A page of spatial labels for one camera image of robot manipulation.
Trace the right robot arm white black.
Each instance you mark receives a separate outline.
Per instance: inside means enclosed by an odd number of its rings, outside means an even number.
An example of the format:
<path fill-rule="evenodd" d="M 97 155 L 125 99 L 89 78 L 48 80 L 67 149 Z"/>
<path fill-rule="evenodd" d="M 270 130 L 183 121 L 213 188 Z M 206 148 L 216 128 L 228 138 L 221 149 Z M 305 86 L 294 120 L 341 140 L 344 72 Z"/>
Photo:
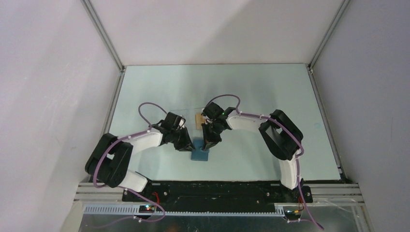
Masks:
<path fill-rule="evenodd" d="M 245 130 L 260 133 L 271 154 L 279 160 L 282 198 L 294 202 L 301 195 L 300 172 L 296 159 L 303 149 L 302 132 L 282 111 L 275 110 L 269 116 L 243 113 L 234 107 L 222 109 L 214 102 L 201 112 L 205 122 L 203 129 L 203 150 L 209 150 L 222 141 L 225 130 Z"/>

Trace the clear acrylic card box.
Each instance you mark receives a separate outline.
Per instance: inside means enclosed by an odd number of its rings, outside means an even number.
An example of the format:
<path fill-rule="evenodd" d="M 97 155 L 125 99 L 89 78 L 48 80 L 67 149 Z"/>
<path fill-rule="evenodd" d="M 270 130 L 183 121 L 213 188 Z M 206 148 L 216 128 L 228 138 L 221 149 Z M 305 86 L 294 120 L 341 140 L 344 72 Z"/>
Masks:
<path fill-rule="evenodd" d="M 182 116 L 186 122 L 185 122 L 185 127 L 187 127 L 189 130 L 196 130 L 195 127 L 195 115 L 197 113 L 203 112 L 203 108 L 188 108 L 188 109 L 174 109 L 171 110 L 172 113 Z"/>

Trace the blue leather card holder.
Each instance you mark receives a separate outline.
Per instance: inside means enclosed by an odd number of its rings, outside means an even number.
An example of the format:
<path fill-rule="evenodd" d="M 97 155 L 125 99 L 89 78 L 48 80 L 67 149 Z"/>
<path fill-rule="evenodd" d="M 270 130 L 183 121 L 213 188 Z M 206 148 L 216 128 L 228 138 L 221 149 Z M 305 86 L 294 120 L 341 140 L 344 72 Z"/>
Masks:
<path fill-rule="evenodd" d="M 204 140 L 202 138 L 194 138 L 192 143 L 195 150 L 191 152 L 190 159 L 192 161 L 208 161 L 209 150 L 204 150 Z"/>

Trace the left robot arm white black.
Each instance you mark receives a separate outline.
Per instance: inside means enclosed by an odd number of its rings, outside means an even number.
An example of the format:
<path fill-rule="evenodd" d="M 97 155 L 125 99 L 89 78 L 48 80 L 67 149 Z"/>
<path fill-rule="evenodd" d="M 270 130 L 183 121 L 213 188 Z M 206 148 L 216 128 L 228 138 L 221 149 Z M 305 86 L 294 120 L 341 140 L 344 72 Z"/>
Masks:
<path fill-rule="evenodd" d="M 194 151 L 185 121 L 182 116 L 168 112 L 165 119 L 149 126 L 147 130 L 122 138 L 104 134 L 85 164 L 86 173 L 104 186 L 132 189 L 139 200 L 148 201 L 153 195 L 153 188 L 148 185 L 150 180 L 129 169 L 131 157 L 168 143 L 180 152 Z"/>

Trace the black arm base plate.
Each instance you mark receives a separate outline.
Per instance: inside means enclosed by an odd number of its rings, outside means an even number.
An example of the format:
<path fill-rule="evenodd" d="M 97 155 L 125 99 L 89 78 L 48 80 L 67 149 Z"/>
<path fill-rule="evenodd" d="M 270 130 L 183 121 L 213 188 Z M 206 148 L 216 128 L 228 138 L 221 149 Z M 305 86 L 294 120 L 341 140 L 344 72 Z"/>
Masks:
<path fill-rule="evenodd" d="M 172 197 L 256 197 L 259 201 L 298 203 L 312 202 L 308 186 L 288 189 L 279 181 L 149 181 L 140 194 L 165 203 Z"/>

